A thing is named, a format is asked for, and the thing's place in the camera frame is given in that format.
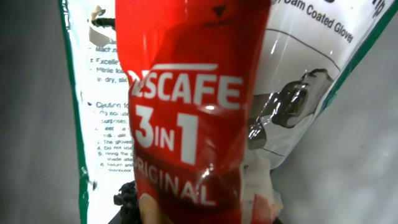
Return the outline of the orange tissue pack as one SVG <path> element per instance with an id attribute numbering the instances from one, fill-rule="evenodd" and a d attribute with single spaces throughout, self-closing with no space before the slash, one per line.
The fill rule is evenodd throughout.
<path id="1" fill-rule="evenodd" d="M 248 151 L 243 162 L 242 205 L 242 224 L 273 224 L 283 209 L 272 186 L 271 163 L 255 151 Z"/>

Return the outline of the red Nescafe coffee stick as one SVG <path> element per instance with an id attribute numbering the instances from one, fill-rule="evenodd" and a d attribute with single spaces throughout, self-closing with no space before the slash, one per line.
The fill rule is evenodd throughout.
<path id="1" fill-rule="evenodd" d="M 269 1 L 116 2 L 144 223 L 272 223 L 244 194 L 244 155 Z"/>

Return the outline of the green glove package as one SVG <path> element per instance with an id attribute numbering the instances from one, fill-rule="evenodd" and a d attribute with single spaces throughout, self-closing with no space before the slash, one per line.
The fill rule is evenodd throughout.
<path id="1" fill-rule="evenodd" d="M 60 1 L 82 223 L 144 223 L 134 177 L 129 80 L 118 57 L 117 1 Z M 245 155 L 267 157 L 272 170 L 332 102 L 397 12 L 397 2 L 269 2 Z"/>

